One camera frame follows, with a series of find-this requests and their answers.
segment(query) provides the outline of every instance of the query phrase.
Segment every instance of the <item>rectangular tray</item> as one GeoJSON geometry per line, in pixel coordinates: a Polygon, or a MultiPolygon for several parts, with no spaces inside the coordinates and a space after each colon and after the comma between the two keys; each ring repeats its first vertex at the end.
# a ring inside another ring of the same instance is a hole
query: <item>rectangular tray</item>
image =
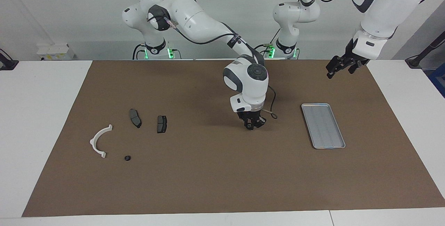
{"type": "Polygon", "coordinates": [[[343,136],[329,104],[302,104],[310,140],[314,148],[344,148],[343,136]]]}

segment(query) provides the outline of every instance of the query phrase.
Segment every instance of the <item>metal tray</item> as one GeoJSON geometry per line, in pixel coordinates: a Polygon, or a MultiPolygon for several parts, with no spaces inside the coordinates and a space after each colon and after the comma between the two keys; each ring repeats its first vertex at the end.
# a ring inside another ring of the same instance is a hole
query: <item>metal tray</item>
{"type": "Polygon", "coordinates": [[[344,148],[343,136],[329,104],[302,104],[307,129],[314,148],[344,148]]]}

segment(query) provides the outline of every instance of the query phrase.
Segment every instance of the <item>gray wall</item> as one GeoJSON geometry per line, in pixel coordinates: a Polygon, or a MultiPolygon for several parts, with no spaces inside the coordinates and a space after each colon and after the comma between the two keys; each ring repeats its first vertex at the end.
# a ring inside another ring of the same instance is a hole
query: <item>gray wall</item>
{"type": "MultiPolygon", "coordinates": [[[[445,31],[445,1],[414,33],[393,59],[405,59],[421,53],[434,39],[445,31]]],[[[445,45],[433,50],[422,61],[423,69],[437,68],[445,63],[445,45]]]]}

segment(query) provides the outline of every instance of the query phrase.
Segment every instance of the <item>white electrical box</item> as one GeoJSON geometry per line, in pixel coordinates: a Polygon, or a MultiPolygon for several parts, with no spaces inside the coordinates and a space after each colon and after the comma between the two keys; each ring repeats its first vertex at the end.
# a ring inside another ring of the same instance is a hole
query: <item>white electrical box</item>
{"type": "Polygon", "coordinates": [[[74,52],[66,43],[49,46],[38,46],[39,60],[73,60],[74,52]]]}

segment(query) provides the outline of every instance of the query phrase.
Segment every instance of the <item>white table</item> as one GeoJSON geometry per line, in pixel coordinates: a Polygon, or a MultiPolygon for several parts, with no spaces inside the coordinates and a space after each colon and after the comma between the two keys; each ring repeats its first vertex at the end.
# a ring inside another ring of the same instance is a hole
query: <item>white table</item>
{"type": "MultiPolygon", "coordinates": [[[[0,225],[445,225],[445,208],[20,218],[90,65],[20,62],[0,72],[0,225]]],[[[404,61],[372,61],[369,69],[444,195],[445,99],[404,61]]]]}

